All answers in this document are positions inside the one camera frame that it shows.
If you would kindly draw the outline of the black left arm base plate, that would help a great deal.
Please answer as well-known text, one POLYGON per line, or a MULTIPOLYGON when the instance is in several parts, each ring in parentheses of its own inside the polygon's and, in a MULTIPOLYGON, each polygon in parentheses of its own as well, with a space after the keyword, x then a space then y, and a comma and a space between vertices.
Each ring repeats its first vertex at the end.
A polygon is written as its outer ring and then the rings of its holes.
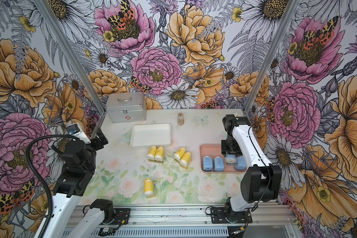
POLYGON ((100 225, 127 225, 130 219, 130 208, 114 208, 113 215, 105 215, 105 220, 100 225))

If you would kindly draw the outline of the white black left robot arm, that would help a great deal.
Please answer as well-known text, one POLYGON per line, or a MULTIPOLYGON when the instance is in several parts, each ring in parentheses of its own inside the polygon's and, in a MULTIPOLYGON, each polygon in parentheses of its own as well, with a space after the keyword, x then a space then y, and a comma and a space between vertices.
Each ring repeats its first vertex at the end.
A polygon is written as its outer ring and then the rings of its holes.
MULTIPOLYGON (((26 149, 26 159, 34 175, 41 183, 47 195, 48 209, 36 232, 37 238, 60 238, 65 231, 72 212, 84 195, 95 173, 97 151, 108 144, 101 130, 89 139, 77 125, 68 127, 67 134, 47 135, 33 140, 26 149), (30 150, 36 142, 49 138, 68 138, 61 157, 65 160, 53 189, 36 171, 30 161, 30 150)), ((85 213, 83 219, 69 233, 70 238, 88 238, 100 224, 110 224, 116 220, 113 203, 106 199, 96 199, 85 213)))

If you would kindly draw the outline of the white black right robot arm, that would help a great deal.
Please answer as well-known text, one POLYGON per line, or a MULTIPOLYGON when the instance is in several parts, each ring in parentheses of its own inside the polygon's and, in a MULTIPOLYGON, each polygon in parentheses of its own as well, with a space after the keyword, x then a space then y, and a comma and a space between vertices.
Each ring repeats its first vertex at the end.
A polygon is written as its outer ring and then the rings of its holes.
POLYGON ((248 216, 260 202, 278 198, 282 170, 264 154, 247 117, 225 115, 222 122, 227 133, 227 139, 221 141, 222 155, 243 157, 247 169, 240 183, 241 191, 225 203, 226 220, 249 222, 248 216))

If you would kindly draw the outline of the blue pencil sharpener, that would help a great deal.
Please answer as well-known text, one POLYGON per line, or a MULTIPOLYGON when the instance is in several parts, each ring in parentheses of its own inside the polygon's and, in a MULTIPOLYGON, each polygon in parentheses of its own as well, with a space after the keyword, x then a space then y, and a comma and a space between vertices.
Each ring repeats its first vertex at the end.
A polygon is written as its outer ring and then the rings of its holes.
POLYGON ((227 154, 225 156, 225 162, 227 165, 233 165, 238 162, 237 157, 233 154, 227 154))
POLYGON ((247 168, 244 156, 237 157, 237 163, 234 165, 235 170, 243 171, 247 168))
POLYGON ((222 157, 214 158, 214 171, 215 172, 223 172, 225 169, 224 159, 222 157))
POLYGON ((205 156, 202 159, 202 169, 205 172, 213 171, 213 159, 210 156, 205 156))

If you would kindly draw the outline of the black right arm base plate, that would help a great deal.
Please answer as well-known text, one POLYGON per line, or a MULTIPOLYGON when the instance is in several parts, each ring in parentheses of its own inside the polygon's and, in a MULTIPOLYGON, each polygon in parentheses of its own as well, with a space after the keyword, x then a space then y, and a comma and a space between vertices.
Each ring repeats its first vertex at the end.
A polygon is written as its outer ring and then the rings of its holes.
POLYGON ((205 214, 210 216, 212 224, 250 224, 252 216, 249 211, 234 212, 225 207, 208 206, 205 214))

